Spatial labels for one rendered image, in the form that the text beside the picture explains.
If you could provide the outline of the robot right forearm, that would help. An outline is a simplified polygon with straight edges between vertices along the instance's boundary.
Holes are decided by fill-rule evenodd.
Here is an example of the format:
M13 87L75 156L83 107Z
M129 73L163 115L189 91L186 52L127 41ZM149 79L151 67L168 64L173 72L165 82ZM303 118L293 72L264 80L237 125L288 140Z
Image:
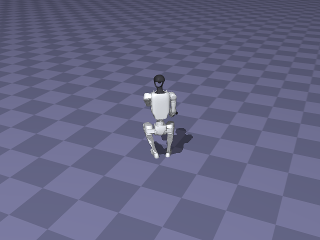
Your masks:
M176 110L176 108L175 108L175 110ZM176 111L177 111L177 110L176 110ZM176 114L176 113L170 113L170 112L169 112L169 116L170 116L170 117L173 117L175 114Z

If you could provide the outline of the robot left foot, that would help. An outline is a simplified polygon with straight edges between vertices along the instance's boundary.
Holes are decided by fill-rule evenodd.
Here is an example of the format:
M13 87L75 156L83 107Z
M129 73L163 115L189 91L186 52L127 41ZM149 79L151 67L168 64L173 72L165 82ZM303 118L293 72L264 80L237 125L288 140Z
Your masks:
M157 150L156 150L156 151L157 151ZM157 153L156 153L156 152L154 153L152 148L151 148L150 152L151 152L151 154L154 156L154 158L156 158L156 159L159 158L158 152L157 152Z

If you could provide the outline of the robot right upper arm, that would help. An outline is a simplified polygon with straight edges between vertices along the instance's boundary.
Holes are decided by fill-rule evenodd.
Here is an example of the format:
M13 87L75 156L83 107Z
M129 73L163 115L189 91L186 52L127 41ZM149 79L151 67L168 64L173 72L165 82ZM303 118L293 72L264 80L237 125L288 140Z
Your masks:
M170 95L170 108L169 108L169 112L171 114L176 113L176 103L177 103L177 96L174 92L169 92Z

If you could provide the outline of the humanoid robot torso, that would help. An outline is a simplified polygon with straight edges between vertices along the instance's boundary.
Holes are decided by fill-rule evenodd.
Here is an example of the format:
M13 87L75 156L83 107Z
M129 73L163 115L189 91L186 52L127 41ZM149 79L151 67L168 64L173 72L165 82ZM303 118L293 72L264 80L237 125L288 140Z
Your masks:
M167 90L162 94L156 94L155 92L151 92L150 100L151 112L156 119L156 123L153 125L154 135L162 136L167 133L164 119L167 119L170 112L170 94Z

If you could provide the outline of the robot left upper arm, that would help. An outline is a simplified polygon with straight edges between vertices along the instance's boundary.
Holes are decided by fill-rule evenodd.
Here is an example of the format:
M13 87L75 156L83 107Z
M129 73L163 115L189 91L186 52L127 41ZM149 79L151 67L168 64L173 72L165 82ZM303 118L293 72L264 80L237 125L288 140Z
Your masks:
M152 97L151 93L144 93L143 100L144 100L147 107L151 106L151 101L150 101L151 97Z

